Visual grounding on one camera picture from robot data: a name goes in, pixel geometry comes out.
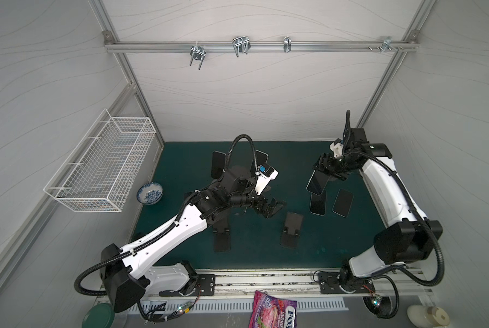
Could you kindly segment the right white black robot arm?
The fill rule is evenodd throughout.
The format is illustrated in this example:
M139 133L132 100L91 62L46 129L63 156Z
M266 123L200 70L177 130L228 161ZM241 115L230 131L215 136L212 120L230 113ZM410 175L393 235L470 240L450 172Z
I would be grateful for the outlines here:
M307 184L311 213L325 214L328 182L345 181L351 173L359 172L385 229L374 237L370 248L348 259L339 272L318 272L321 292L367 291L369 295L363 298L367 310L380 319L394 318L400 297L389 273L399 271L421 286L440 284L446 271L439 244L443 228L415 203L389 148L369 142L363 128L352 128L346 121L342 138L332 142L330 150L318 158Z

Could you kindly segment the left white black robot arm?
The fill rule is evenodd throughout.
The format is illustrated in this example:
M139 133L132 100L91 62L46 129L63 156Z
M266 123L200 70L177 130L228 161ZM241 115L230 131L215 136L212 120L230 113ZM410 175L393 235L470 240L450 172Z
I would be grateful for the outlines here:
M268 219L285 206L264 197L278 172L258 161L249 135L238 135L224 159L209 186L188 194L169 221L132 243L104 248L101 262L77 276L75 291L108 297L116 313L139 303L149 292L188 295L194 291L199 276L187 261L164 267L155 264L187 239L226 219L232 209L250 208Z

